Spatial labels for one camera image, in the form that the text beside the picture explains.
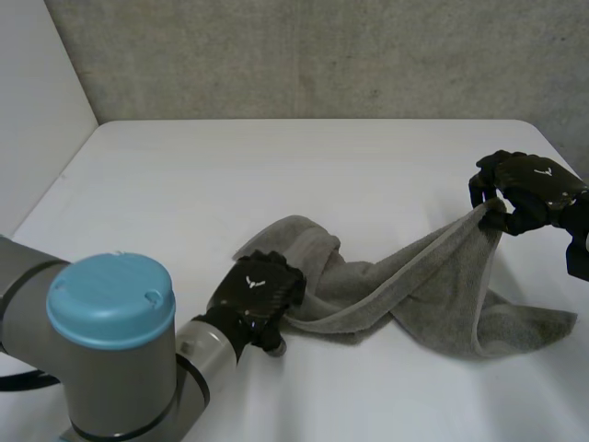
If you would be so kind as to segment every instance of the logo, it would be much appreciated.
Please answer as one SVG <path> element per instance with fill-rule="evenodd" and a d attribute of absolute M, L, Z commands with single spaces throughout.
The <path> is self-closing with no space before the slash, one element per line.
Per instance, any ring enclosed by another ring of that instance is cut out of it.
<path fill-rule="evenodd" d="M 549 168 L 548 170 L 536 170 L 536 169 L 534 169 L 534 171 L 536 173 L 541 173 L 542 175 L 548 175 L 549 177 L 552 176 L 552 168 Z"/>
<path fill-rule="evenodd" d="M 260 281 L 259 283 L 255 283 L 251 279 L 249 279 L 249 276 L 246 276 L 246 283 L 248 283 L 249 288 L 254 288 L 266 284 L 266 281 Z"/>

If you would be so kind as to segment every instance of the light blue joint cover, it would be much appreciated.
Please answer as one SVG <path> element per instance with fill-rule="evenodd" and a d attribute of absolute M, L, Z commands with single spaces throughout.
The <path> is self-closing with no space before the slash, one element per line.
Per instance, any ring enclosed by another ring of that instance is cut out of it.
<path fill-rule="evenodd" d="M 65 267 L 47 296 L 47 315 L 65 339 L 99 350 L 129 350 L 173 323 L 166 268 L 134 253 L 108 253 Z"/>

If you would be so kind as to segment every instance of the table surface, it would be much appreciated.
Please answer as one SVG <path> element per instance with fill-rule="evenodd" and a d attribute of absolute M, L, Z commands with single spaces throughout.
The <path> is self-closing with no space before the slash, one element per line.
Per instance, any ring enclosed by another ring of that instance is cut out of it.
<path fill-rule="evenodd" d="M 112 122 L 86 142 L 14 236 L 67 260 L 135 251 L 170 271 L 177 324 L 204 311 L 247 239 L 286 215 L 376 261 L 469 210 L 475 162 L 498 149 L 553 157 L 517 121 Z M 531 355 L 463 361 L 391 323 L 357 346 L 287 336 L 246 351 L 187 441 L 582 441 L 589 434 L 589 285 L 566 274 L 568 235 L 504 237 L 491 287 L 579 313 L 572 335 Z M 0 358 L 0 374 L 25 366 Z M 52 440 L 61 387 L 0 395 L 0 440 Z"/>

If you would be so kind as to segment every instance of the towel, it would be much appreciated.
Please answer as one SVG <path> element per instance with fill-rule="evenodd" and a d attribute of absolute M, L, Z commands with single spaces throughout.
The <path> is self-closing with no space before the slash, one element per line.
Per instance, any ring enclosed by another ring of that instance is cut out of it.
<path fill-rule="evenodd" d="M 300 331 L 358 341 L 394 318 L 415 341 L 446 355 L 532 352 L 571 333 L 577 316 L 517 306 L 488 288 L 502 234 L 478 224 L 491 208 L 505 210 L 492 199 L 377 263 L 346 262 L 337 237 L 298 215 L 263 229 L 234 259 L 275 250 L 305 274 L 305 300 L 284 316 Z"/>

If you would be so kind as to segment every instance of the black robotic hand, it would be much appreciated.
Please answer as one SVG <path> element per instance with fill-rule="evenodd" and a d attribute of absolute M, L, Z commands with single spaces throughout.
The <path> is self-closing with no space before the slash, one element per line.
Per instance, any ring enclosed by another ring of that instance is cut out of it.
<path fill-rule="evenodd" d="M 283 355 L 286 343 L 279 321 L 291 305 L 301 305 L 305 296 L 303 273 L 289 266 L 281 254 L 255 251 L 241 258 L 229 271 L 209 301 L 205 315 L 218 322 L 231 321 L 230 340 L 251 343 L 269 355 Z"/>
<path fill-rule="evenodd" d="M 497 196 L 498 189 L 515 207 L 512 214 L 489 211 L 480 225 L 511 235 L 549 224 L 567 228 L 561 224 L 563 210 L 589 196 L 583 181 L 548 158 L 500 150 L 477 166 L 480 172 L 468 184 L 472 206 Z"/>

